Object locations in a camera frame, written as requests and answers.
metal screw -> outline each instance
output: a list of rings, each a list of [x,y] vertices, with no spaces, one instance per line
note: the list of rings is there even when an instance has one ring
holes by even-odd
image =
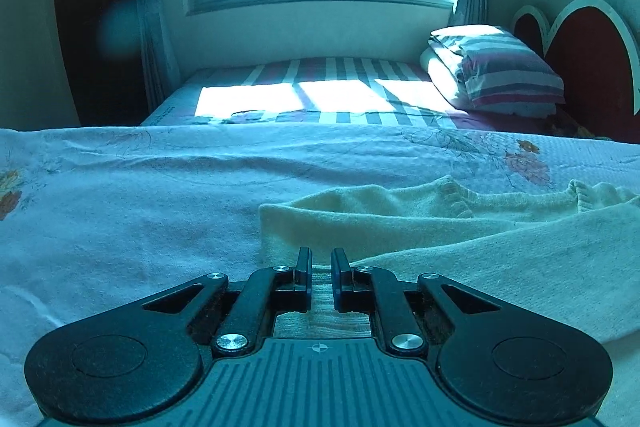
[[[216,340],[218,347],[226,349],[228,351],[237,351],[246,346],[249,341],[244,335],[238,335],[237,333],[229,333],[227,335],[221,335]]]
[[[413,333],[402,333],[394,336],[391,343],[398,349],[417,349],[422,345],[422,338]]]

pillow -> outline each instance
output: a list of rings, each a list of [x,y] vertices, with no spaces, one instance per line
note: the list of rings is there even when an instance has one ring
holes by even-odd
[[[554,103],[495,103],[475,108],[466,93],[464,82],[458,82],[436,53],[428,47],[420,55],[420,65],[425,70],[433,85],[452,107],[463,110],[479,110],[500,114],[516,114],[527,118],[546,118],[556,113]]]
[[[431,33],[430,46],[463,82],[474,108],[497,103],[564,103],[564,84],[524,42],[496,26],[453,26]]]

striped mattress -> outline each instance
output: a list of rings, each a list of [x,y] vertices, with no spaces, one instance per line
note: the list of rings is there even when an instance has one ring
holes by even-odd
[[[142,125],[274,122],[550,134],[548,123],[542,120],[456,110],[419,64],[352,57],[302,58],[201,70]]]

crosshair marking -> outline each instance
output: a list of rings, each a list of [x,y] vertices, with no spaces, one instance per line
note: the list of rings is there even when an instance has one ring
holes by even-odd
[[[313,349],[316,353],[324,353],[327,349],[329,349],[329,346],[318,342],[311,346],[309,349]]]

headboard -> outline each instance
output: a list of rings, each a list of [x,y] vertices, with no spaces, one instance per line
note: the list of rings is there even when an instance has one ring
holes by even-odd
[[[603,0],[569,3],[549,27],[534,6],[521,8],[513,34],[564,81],[564,110],[597,136],[640,143],[638,44]]]

